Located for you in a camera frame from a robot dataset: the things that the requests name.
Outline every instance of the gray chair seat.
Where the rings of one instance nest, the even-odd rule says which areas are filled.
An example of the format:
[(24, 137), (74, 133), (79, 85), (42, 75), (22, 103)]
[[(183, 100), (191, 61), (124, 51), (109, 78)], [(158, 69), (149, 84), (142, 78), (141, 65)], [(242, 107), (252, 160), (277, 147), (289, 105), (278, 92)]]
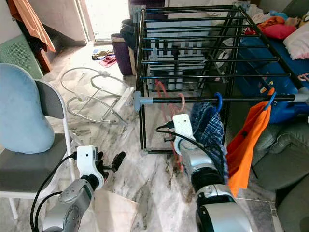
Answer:
[(286, 232), (309, 231), (309, 175), (307, 175), (278, 207), (278, 217)]
[(309, 173), (308, 151), (290, 144), (279, 154), (268, 153), (255, 166), (258, 182), (267, 190), (282, 189)]
[(66, 151), (65, 136), (61, 133), (55, 133), (52, 147), (42, 153), (23, 154), (5, 149), (0, 154), (0, 190), (36, 192)]

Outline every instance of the white pillow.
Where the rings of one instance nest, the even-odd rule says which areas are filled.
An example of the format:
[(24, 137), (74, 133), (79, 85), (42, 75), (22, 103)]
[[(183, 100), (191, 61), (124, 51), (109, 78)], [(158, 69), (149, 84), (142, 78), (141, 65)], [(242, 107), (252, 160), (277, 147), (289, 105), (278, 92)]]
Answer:
[(292, 59), (309, 59), (309, 23), (306, 23), (283, 41)]

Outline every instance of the doorway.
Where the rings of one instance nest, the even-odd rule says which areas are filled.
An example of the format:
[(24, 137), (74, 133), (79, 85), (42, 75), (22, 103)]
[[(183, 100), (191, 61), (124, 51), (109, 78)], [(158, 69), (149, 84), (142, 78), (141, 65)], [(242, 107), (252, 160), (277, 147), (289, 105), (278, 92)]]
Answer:
[(121, 22), (128, 19), (128, 0), (85, 0), (94, 44), (110, 44), (111, 34), (119, 33)]

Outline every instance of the blue plaid cloth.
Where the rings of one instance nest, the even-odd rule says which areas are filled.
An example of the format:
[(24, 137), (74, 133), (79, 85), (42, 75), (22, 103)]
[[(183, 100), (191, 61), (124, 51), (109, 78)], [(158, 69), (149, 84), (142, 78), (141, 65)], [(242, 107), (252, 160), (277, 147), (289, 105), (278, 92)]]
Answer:
[(224, 129), (219, 113), (208, 102), (195, 103), (191, 111), (190, 120), (195, 139), (205, 147), (211, 146), (206, 149), (208, 155), (218, 168), (218, 172), (224, 178), (225, 183), (227, 183), (227, 150), (222, 145)]

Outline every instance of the black cable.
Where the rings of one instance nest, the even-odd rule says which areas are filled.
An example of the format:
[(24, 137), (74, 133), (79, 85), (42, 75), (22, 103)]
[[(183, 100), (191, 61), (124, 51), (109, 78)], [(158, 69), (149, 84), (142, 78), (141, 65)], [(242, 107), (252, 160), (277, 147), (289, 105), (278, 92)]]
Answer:
[(55, 172), (57, 171), (57, 169), (59, 168), (59, 166), (64, 162), (66, 161), (67, 159), (69, 158), (76, 158), (76, 154), (72, 154), (72, 155), (69, 155), (67, 157), (65, 157), (62, 161), (59, 162), (59, 164), (57, 164), (57, 166), (50, 172), (50, 174), (48, 175), (48, 177), (43, 181), (43, 183), (41, 184), (37, 194), (35, 195), (35, 198), (33, 200), (33, 203), (32, 203), (32, 207), (31, 207), (31, 211), (30, 211), (30, 226), (31, 226), (31, 230), (32, 232), (39, 232), (39, 228), (36, 228), (34, 226), (34, 223), (33, 223), (33, 214), (34, 214), (34, 208), (35, 208), (35, 204), (38, 200), (38, 197), (39, 197), (39, 194), (40, 192), (42, 191), (43, 187), (45, 186), (45, 184), (47, 183), (47, 181), (55, 174)]
[(53, 193), (49, 194), (47, 197), (45, 197), (43, 199), (43, 201), (40, 203), (40, 205), (39, 205), (39, 207), (37, 209), (37, 212), (35, 214), (35, 219), (34, 219), (34, 226), (35, 226), (35, 228), (39, 229), (39, 226), (38, 226), (39, 214), (40, 214), (40, 210), (41, 210), (44, 202), (47, 201), (47, 199), (49, 199), (50, 197), (55, 196), (55, 195), (59, 195), (60, 193), (62, 193), (62, 191), (60, 191), (60, 192), (53, 192)]
[[(224, 160), (223, 160), (223, 152), (221, 151), (220, 147), (217, 145), (217, 144), (213, 144), (213, 145), (209, 145), (207, 147), (203, 147), (201, 144), (199, 144), (197, 141), (195, 140), (192, 140), (188, 137), (185, 137), (181, 134), (178, 134), (176, 132), (172, 132), (172, 131), (168, 131), (168, 130), (159, 130), (160, 128), (171, 128), (171, 122), (168, 122), (167, 124), (163, 125), (163, 126), (159, 126), (155, 129), (156, 132), (159, 132), (159, 133), (167, 133), (167, 134), (172, 134), (172, 135), (175, 135), (175, 136), (178, 136), (182, 139), (185, 139), (187, 141), (189, 141), (190, 143), (194, 144), (195, 146), (197, 146), (199, 149), (201, 149), (202, 151), (204, 151), (209, 157), (210, 159), (212, 160), (214, 166), (216, 167), (217, 171), (220, 172), (222, 178), (224, 177)], [(217, 150), (220, 152), (220, 161), (221, 161), (221, 169), (219, 168), (219, 164), (216, 162), (216, 160), (214, 159), (213, 155), (210, 154), (206, 149), (207, 148), (210, 148), (210, 147), (215, 147), (217, 148)]]

